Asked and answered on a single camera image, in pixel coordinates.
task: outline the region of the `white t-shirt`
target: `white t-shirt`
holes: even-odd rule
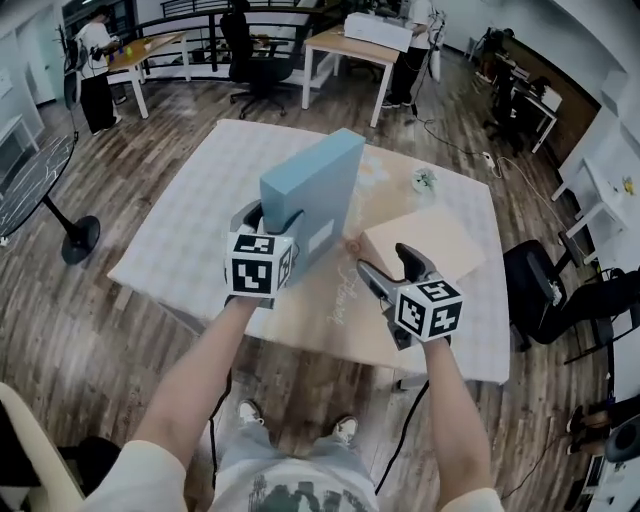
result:
[[[186,512],[186,471],[164,448],[132,441],[78,512]],[[209,512],[333,510],[378,512],[373,484],[353,471],[298,459],[248,460],[217,475]],[[448,503],[442,512],[504,512],[493,489]]]
[[[429,26],[431,22],[429,16],[432,11],[433,6],[431,5],[431,0],[411,0],[408,20],[405,24],[405,28],[413,30],[417,25]],[[418,36],[413,36],[409,46],[428,50],[429,44],[429,31],[427,30]]]
[[[89,22],[87,23],[78,35],[76,36],[78,46],[84,45],[89,52],[86,64],[83,66],[80,72],[80,78],[93,78],[94,76],[102,75],[109,71],[107,66],[107,60],[104,55],[99,60],[93,60],[91,56],[91,50],[94,48],[104,48],[111,42],[107,28],[103,23]]]

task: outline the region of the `hand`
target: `hand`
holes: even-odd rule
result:
[[[413,29],[411,31],[413,32],[414,36],[419,36],[420,34],[424,34],[427,31],[427,26],[426,25],[416,25],[415,27],[413,27]]]

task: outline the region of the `white box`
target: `white box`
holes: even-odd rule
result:
[[[386,23],[385,18],[356,12],[347,16],[344,22],[344,35],[406,52],[411,44],[413,32],[392,23]]]
[[[549,109],[555,112],[556,110],[558,110],[560,103],[562,103],[562,96],[560,96],[556,91],[554,91],[547,85],[544,88],[544,92],[542,93],[542,98],[540,98],[540,101],[542,101],[542,103],[549,107]]]

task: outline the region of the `shoe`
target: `shoe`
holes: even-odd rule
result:
[[[569,418],[569,422],[567,423],[567,434],[577,434],[580,430],[582,430],[580,428],[580,422],[582,421],[582,418],[584,418],[582,410],[582,406],[579,405],[571,413],[571,417]]]
[[[264,425],[264,420],[258,407],[251,400],[243,400],[240,402],[240,405],[238,405],[238,417],[243,427],[249,423],[260,423],[260,425]]]
[[[573,455],[574,453],[578,453],[580,451],[580,443],[571,443],[567,446],[567,455]]]
[[[382,108],[400,108],[400,102],[392,99],[389,95],[382,102]]]
[[[482,80],[483,82],[487,82],[488,84],[492,83],[493,80],[491,80],[491,78],[484,76],[482,73],[480,73],[480,71],[476,71],[476,76]]]
[[[350,444],[358,431],[358,420],[354,416],[342,418],[333,427],[333,435],[338,437],[344,444]]]

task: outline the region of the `black chair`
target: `black chair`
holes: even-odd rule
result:
[[[249,97],[250,101],[242,107],[240,119],[244,119],[249,108],[259,100],[267,100],[280,108],[280,115],[286,115],[284,106],[274,99],[277,93],[286,92],[277,89],[276,85],[291,76],[293,57],[280,59],[275,57],[276,48],[288,43],[275,41],[270,43],[268,57],[253,56],[253,39],[249,33],[249,25],[244,13],[249,9],[246,0],[236,0],[233,12],[225,14],[220,20],[220,29],[231,50],[231,66],[229,78],[236,83],[249,84],[249,90],[231,95],[231,103],[237,98]]]
[[[522,351],[531,347],[530,337],[549,344],[581,320],[611,322],[611,317],[631,311],[632,323],[640,325],[640,272],[618,271],[607,281],[582,285],[568,298],[560,272],[569,261],[578,266],[580,255],[564,233],[560,238],[567,250],[556,265],[537,240],[524,242],[504,254],[509,317],[522,337]],[[599,342],[596,335],[596,345],[601,346],[578,358],[622,336],[607,335]]]
[[[491,113],[495,121],[486,120],[482,127],[484,129],[493,128],[494,131],[489,135],[489,140],[500,137],[509,143],[513,148],[513,156],[518,156],[522,151],[524,144],[519,133],[522,131],[523,123],[519,118],[518,112],[522,98],[516,95],[512,98],[513,83],[515,79],[511,74],[511,67],[501,60],[496,61],[496,92],[494,93],[493,106]]]

